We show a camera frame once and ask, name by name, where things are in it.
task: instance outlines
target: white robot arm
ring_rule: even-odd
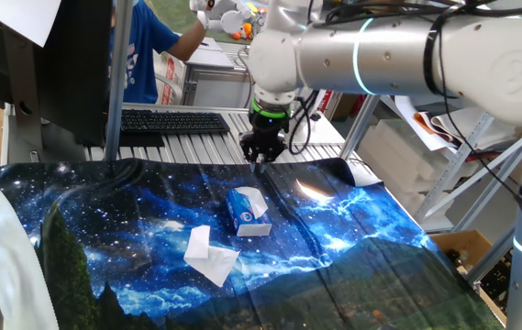
[[[232,34],[240,31],[244,21],[252,16],[240,0],[190,0],[189,8],[205,29]]]
[[[444,76],[450,94],[522,127],[522,19],[460,15],[441,26],[441,36],[434,16],[307,27],[308,4],[272,0],[265,29],[250,45],[254,129],[240,141],[248,161],[273,161],[286,149],[279,131],[288,129],[294,90],[301,86],[351,94],[440,94]],[[507,328],[522,329],[522,211],[514,244]]]

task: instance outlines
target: computer monitor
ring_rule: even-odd
[[[78,141],[102,146],[111,19],[112,0],[62,0],[43,48],[0,22],[0,101],[28,115],[39,114]]]

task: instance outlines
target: black keyboard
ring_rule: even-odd
[[[226,133],[230,131],[230,127],[221,114],[122,110],[122,131],[162,134]]]

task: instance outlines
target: person's arm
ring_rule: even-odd
[[[201,45],[204,37],[204,25],[199,20],[196,20],[189,31],[183,33],[167,52],[181,61],[188,61],[199,45]]]

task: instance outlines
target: tissue box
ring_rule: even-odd
[[[271,232],[269,207],[258,189],[231,189],[226,195],[226,205],[238,237],[268,236]]]

